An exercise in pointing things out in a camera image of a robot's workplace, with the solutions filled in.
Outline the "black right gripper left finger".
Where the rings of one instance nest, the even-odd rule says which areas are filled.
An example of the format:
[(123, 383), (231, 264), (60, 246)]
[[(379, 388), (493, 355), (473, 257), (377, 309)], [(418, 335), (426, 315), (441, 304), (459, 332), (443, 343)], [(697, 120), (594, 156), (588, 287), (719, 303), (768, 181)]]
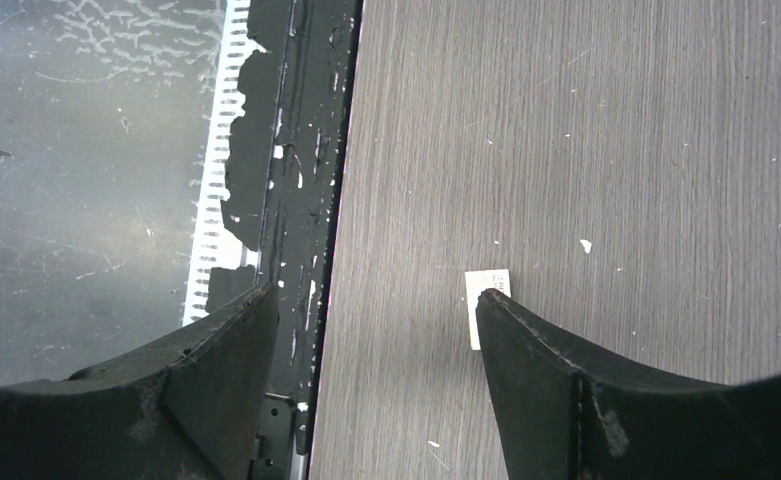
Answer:
[(0, 479), (247, 479), (279, 325), (259, 285), (64, 380), (0, 387)]

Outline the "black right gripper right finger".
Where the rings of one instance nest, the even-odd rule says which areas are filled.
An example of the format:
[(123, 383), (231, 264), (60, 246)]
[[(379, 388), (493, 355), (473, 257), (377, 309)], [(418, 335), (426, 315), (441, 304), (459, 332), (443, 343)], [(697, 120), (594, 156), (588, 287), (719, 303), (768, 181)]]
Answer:
[(781, 374), (729, 386), (630, 360), (495, 289), (476, 308), (512, 479), (781, 479)]

